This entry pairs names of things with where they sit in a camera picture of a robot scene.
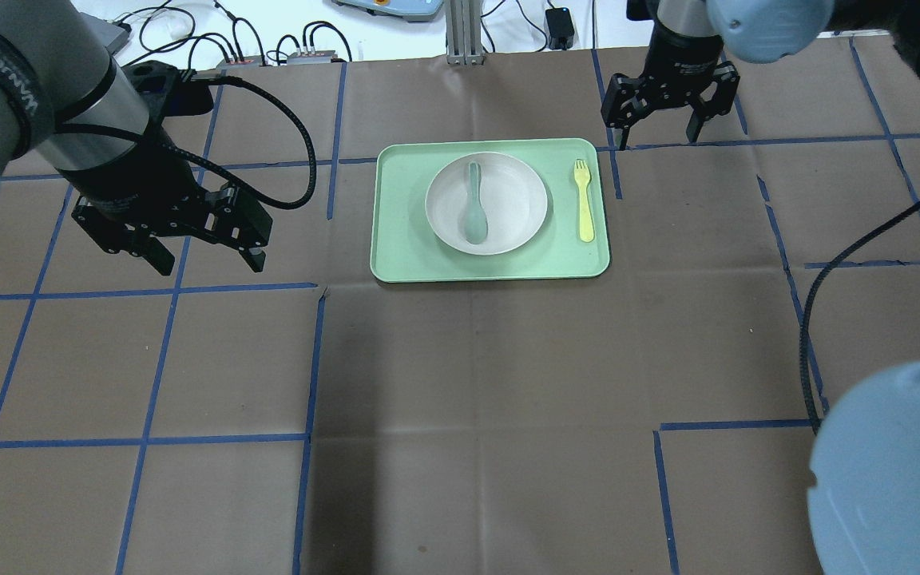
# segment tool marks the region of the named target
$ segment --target blue device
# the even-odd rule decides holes
[[[442,0],[332,0],[339,6],[357,6],[368,14],[399,16],[407,22],[428,22],[442,7]]]

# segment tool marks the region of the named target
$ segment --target white bowl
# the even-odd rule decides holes
[[[481,244],[464,237],[463,220],[470,187],[471,161],[482,167],[482,207],[489,234]],[[549,210],[545,183],[532,167],[506,153],[480,152],[458,157],[435,174],[424,199],[432,232],[467,254],[493,256],[516,250],[532,239]]]

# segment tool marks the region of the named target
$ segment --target metal post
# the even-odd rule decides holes
[[[485,63],[482,0],[446,0],[446,61],[451,65]]]

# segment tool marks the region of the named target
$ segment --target cardboard surface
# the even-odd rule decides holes
[[[102,254],[65,180],[18,161],[0,194],[0,572],[817,572],[799,305],[920,196],[920,92],[890,39],[822,40],[741,65],[699,145],[672,110],[616,152],[600,88],[644,54],[253,70],[321,160],[311,203],[272,212],[262,274],[197,240],[172,241],[165,278]],[[236,92],[167,126],[298,196],[295,131]],[[371,275],[384,147],[539,137],[597,146],[606,272]],[[920,216],[829,276],[811,330],[820,405],[920,358]]]

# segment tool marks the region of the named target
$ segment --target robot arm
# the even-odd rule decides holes
[[[919,0],[628,0],[627,15],[652,19],[655,28],[644,72],[613,75],[603,101],[606,125],[623,131],[621,149],[629,128],[654,110],[690,105],[692,142],[705,121],[730,112],[740,77],[733,63],[719,63],[724,43],[738,58],[763,63],[796,54],[823,30],[884,29],[920,77]],[[705,101],[701,92],[712,85]]]
[[[200,187],[187,163],[192,154],[180,157],[161,121],[209,112],[208,85],[238,79],[192,76],[160,62],[121,69],[69,0],[0,0],[0,175],[7,161],[37,147],[81,194],[73,219],[103,251],[130,252],[167,276],[175,258],[158,237],[194,236],[234,248],[261,272],[272,218],[260,203],[307,201],[314,161],[309,188],[293,203],[267,199],[227,173],[235,183],[218,192]],[[313,160],[303,124],[276,105]]]

